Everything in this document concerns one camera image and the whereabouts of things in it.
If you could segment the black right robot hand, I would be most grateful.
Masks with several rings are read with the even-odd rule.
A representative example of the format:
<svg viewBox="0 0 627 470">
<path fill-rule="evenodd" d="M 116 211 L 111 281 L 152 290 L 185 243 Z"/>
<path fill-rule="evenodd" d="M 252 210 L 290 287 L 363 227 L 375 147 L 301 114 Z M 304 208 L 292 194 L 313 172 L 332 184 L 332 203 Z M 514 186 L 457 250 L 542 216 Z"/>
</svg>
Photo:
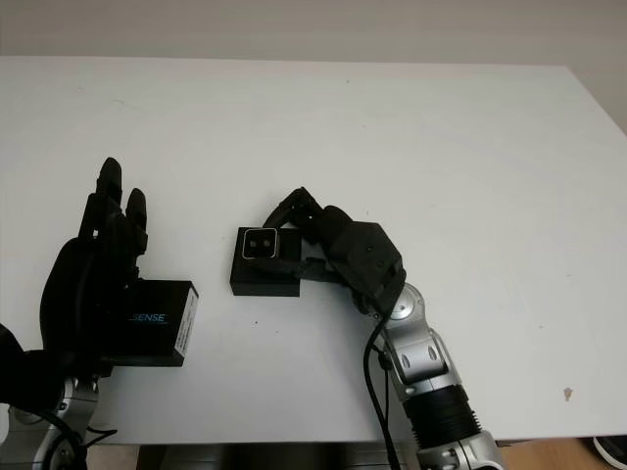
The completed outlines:
<svg viewBox="0 0 627 470">
<path fill-rule="evenodd" d="M 310 245 L 320 245 L 325 256 L 333 241 L 351 219 L 338 208 L 320 206 L 305 187 L 292 191 L 268 216 L 263 228 L 281 228 L 290 223 L 300 230 Z M 327 267 L 326 258 L 307 257 L 301 260 L 287 258 L 257 258 L 248 264 L 265 275 L 288 275 L 295 279 L 340 284 L 349 283 L 333 267 Z"/>
</svg>

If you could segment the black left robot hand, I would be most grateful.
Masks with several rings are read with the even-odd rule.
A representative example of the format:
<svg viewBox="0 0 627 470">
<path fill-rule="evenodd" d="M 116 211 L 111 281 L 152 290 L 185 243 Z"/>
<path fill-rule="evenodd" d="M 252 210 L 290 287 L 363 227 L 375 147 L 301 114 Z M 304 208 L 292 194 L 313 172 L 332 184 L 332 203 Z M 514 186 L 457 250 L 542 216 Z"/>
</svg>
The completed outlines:
<svg viewBox="0 0 627 470">
<path fill-rule="evenodd" d="M 121 165 L 105 159 L 89 194 L 78 234 L 60 250 L 40 303 L 45 351 L 76 375 L 108 377 L 113 365 L 103 349 L 126 290 L 138 280 L 146 252 L 146 198 L 133 189 L 121 206 Z"/>
</svg>

